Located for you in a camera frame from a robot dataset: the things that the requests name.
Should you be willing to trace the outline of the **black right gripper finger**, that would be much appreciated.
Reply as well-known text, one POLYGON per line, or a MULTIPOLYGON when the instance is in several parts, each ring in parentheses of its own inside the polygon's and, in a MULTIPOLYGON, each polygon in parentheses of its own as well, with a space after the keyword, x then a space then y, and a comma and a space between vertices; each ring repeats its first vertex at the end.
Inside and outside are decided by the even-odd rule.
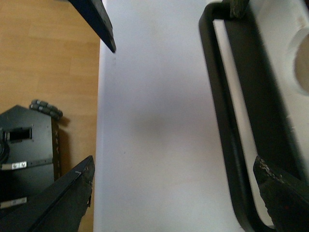
POLYGON ((91 205, 95 164, 88 156, 0 220, 2 232, 76 232, 91 205))
POLYGON ((309 186, 257 156, 253 173, 267 212, 278 232, 309 230, 309 186))

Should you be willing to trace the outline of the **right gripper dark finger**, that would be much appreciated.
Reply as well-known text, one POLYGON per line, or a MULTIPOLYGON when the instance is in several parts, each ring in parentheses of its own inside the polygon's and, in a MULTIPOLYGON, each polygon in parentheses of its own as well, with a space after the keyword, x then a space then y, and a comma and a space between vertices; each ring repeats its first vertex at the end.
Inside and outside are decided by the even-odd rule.
POLYGON ((227 5, 229 17, 231 19, 242 19, 249 6, 249 0, 223 0, 222 3, 227 5))
POLYGON ((69 0, 112 53, 116 52, 113 27, 101 0, 69 0))

